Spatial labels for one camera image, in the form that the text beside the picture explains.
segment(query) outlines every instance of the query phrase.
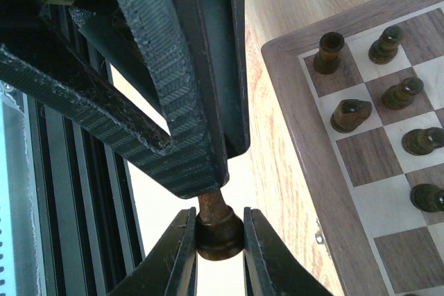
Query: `dark wooden chess piece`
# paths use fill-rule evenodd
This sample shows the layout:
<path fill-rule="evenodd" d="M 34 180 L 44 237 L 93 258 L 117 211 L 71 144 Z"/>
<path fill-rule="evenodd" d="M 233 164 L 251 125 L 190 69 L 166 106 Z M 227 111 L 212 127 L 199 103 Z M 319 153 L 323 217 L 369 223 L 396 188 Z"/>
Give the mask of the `dark wooden chess piece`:
<path fill-rule="evenodd" d="M 411 203 L 421 211 L 444 211 L 444 189 L 433 184 L 419 184 L 410 191 Z"/>
<path fill-rule="evenodd" d="M 427 155 L 444 147 L 444 130 L 427 128 L 412 130 L 402 137 L 402 147 L 412 155 Z"/>
<path fill-rule="evenodd" d="M 341 133 L 350 133 L 361 125 L 372 113 L 372 103 L 360 100 L 342 100 L 336 107 L 330 123 Z"/>
<path fill-rule="evenodd" d="M 244 224 L 225 203 L 221 190 L 198 196 L 196 249 L 207 259 L 229 259 L 244 249 Z"/>
<path fill-rule="evenodd" d="M 321 74 L 334 73 L 341 64 L 339 51 L 344 46 L 344 37 L 340 33 L 330 32 L 322 36 L 319 52 L 314 56 L 314 70 Z"/>
<path fill-rule="evenodd" d="M 401 83 L 391 86 L 382 95 L 382 104 L 392 110 L 401 110 L 413 103 L 415 96 L 418 95 L 424 84 L 419 78 L 407 78 Z"/>
<path fill-rule="evenodd" d="M 399 26 L 386 28 L 368 50 L 368 57 L 375 64 L 389 63 L 398 53 L 398 45 L 403 38 L 404 32 Z"/>

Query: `chessboard border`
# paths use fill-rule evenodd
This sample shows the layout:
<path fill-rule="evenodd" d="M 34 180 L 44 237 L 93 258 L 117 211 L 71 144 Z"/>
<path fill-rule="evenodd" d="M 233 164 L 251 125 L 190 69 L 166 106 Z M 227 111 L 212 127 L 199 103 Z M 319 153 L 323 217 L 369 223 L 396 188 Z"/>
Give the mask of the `chessboard border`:
<path fill-rule="evenodd" d="M 327 246 L 346 295 L 387 295 L 298 56 L 329 31 L 349 37 L 444 0 L 373 0 L 262 47 Z"/>

